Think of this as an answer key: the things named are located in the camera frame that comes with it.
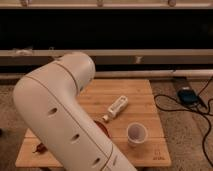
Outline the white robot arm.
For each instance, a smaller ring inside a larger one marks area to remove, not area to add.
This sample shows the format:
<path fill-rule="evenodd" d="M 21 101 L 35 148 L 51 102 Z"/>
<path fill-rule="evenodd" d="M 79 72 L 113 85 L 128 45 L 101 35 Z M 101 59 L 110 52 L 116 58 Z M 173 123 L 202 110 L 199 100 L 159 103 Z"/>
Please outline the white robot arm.
<path fill-rule="evenodd" d="M 18 81 L 15 106 L 67 171 L 136 171 L 76 100 L 94 75 L 88 55 L 66 54 Z"/>

